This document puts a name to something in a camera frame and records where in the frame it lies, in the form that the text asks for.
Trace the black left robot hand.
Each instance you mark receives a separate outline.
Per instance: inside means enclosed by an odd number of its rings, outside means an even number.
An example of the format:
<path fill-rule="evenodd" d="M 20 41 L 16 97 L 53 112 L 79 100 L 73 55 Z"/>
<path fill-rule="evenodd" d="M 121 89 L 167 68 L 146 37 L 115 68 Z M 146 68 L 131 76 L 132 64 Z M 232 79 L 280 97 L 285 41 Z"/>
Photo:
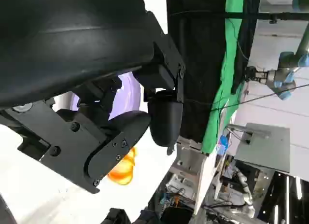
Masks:
<path fill-rule="evenodd" d="M 172 153 L 184 73 L 143 0 L 0 0 L 0 122 L 90 193 L 147 130 Z"/>

